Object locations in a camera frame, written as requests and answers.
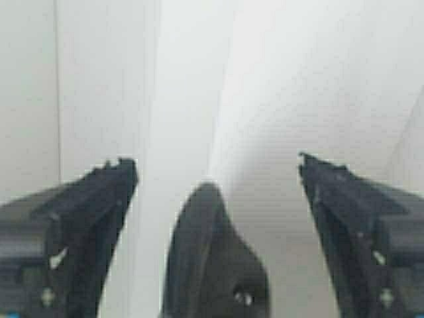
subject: gray wall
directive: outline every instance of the gray wall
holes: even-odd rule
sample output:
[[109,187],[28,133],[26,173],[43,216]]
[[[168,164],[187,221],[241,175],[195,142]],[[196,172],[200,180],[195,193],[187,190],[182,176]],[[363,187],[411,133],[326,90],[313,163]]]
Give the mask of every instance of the gray wall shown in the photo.
[[[62,181],[129,156],[137,160],[142,188],[155,19],[149,0],[58,0]],[[139,215],[136,194],[107,280],[102,317],[132,317],[133,283],[143,272],[134,271]]]
[[424,88],[390,157],[385,177],[393,186],[424,196]]
[[424,81],[423,13],[411,0],[239,2],[209,175],[271,273],[275,317],[337,316],[297,154],[384,179]]
[[0,0],[0,203],[59,182],[55,0]]

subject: white surface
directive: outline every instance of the white surface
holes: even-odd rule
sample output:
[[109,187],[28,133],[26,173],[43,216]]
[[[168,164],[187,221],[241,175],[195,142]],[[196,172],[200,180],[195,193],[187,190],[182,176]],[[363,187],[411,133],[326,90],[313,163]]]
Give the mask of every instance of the white surface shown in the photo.
[[422,1],[240,2],[209,175],[271,273],[274,317],[337,316],[328,284],[308,301],[323,261],[282,266],[303,264],[287,237],[313,244],[297,153],[382,178],[423,85],[423,22]]
[[[154,72],[152,4],[58,0],[63,181],[118,156],[135,158],[142,173],[151,98],[146,91]],[[136,196],[107,280],[102,317],[129,317],[134,277],[142,272],[133,271],[139,215]]]
[[0,0],[0,203],[59,182],[54,0]]
[[386,169],[387,181],[406,191],[424,195],[424,87]]
[[336,317],[296,155],[384,177],[423,85],[423,6],[58,0],[63,180],[118,154],[144,172],[102,316],[158,314],[176,215],[209,176],[270,270],[274,317]]
[[131,317],[156,317],[183,202],[207,173],[235,2],[163,0]]

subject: dark grey object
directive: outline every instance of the dark grey object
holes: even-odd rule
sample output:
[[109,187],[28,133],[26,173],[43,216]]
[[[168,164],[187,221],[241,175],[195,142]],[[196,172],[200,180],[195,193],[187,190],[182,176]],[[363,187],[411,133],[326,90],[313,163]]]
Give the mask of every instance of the dark grey object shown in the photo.
[[266,318],[264,267],[237,235],[219,190],[201,185],[174,231],[162,308],[166,318]]
[[424,317],[424,200],[304,154],[341,317]]
[[0,316],[95,318],[136,183],[121,160],[0,208]]

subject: black object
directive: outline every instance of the black object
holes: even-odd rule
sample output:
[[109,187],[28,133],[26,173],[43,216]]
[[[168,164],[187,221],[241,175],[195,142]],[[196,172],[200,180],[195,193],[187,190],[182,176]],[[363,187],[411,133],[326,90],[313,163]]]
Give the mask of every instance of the black object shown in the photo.
[[0,317],[95,318],[136,183],[120,160],[0,208]]
[[268,279],[259,259],[236,234],[219,190],[201,185],[174,231],[163,318],[266,318]]
[[424,318],[424,200],[303,156],[341,317]]

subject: white wall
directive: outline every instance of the white wall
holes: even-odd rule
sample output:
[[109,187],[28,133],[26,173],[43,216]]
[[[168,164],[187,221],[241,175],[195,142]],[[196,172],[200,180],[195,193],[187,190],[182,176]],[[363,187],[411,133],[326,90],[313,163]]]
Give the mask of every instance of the white wall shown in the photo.
[[423,9],[58,0],[62,179],[118,154],[143,174],[102,316],[158,314],[172,226],[208,176],[270,270],[275,317],[336,317],[296,155],[384,178],[423,85]]
[[409,122],[386,167],[386,181],[405,191],[424,195],[424,87]]
[[240,2],[209,175],[270,271],[275,317],[337,316],[297,153],[383,178],[423,85],[423,27],[422,1]]
[[131,317],[156,317],[177,214],[204,178],[236,1],[162,0]]
[[59,182],[54,0],[0,0],[0,203]]
[[[58,0],[62,181],[129,156],[137,160],[143,187],[154,7],[150,0]],[[133,270],[139,215],[136,196],[107,280],[102,317],[129,316],[140,273]]]

